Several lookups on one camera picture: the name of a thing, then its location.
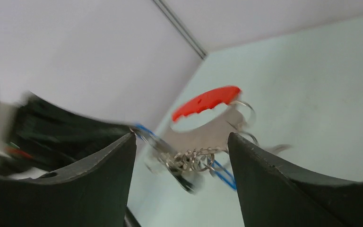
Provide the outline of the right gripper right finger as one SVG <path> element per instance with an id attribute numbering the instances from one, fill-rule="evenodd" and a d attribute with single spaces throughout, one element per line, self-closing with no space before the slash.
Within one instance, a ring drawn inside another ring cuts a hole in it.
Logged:
<path id="1" fill-rule="evenodd" d="M 230 133 L 228 148 L 247 227 L 363 227 L 363 182 L 297 166 Z"/>

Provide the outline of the steel key holder red handle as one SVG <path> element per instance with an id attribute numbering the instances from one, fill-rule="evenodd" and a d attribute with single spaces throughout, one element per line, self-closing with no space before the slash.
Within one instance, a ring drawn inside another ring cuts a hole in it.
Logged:
<path id="1" fill-rule="evenodd" d="M 174 149 L 174 153 L 184 154 L 194 150 L 207 152 L 214 152 L 215 149 L 227 150 L 229 134 L 242 132 L 243 127 L 248 125 L 237 106 L 244 105 L 250 108 L 250 121 L 256 118 L 254 109 L 239 99 L 241 92 L 237 86 L 224 86 L 192 98 L 174 110 L 171 115 L 172 123 L 192 114 L 214 109 L 219 104 L 225 104 L 228 108 L 213 120 L 190 131 L 174 131 L 169 126 L 163 133 L 162 139 Z"/>

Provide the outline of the blue key tag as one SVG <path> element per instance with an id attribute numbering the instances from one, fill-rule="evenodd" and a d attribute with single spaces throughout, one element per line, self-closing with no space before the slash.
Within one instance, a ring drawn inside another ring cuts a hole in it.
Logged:
<path id="1" fill-rule="evenodd" d="M 133 131 L 140 139 L 142 139 L 146 143 L 160 140 L 158 136 L 156 136 L 151 130 L 149 130 L 142 124 L 134 125 Z"/>
<path id="2" fill-rule="evenodd" d="M 212 176 L 218 177 L 223 183 L 232 190 L 237 191 L 234 175 L 226 169 L 225 165 L 220 164 L 214 159 L 207 158 L 207 166 Z"/>

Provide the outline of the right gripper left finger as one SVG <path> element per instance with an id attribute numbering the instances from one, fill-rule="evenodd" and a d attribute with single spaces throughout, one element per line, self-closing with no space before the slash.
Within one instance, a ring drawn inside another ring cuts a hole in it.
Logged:
<path id="1" fill-rule="evenodd" d="M 0 176 L 0 227 L 122 227 L 136 137 L 37 179 Z"/>

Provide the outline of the black key tag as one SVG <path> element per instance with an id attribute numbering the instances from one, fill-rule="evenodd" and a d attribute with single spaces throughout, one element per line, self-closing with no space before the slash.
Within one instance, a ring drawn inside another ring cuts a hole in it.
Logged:
<path id="1" fill-rule="evenodd" d="M 172 172 L 173 177 L 188 193 L 195 194 L 202 186 L 202 176 L 196 172 Z"/>

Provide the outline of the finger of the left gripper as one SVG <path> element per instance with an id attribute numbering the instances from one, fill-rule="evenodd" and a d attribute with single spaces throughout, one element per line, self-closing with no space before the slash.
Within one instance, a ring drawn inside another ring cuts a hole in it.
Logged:
<path id="1" fill-rule="evenodd" d="M 53 171 L 104 149 L 130 132 L 128 125 L 80 116 L 30 94 L 15 114 L 12 156 Z"/>

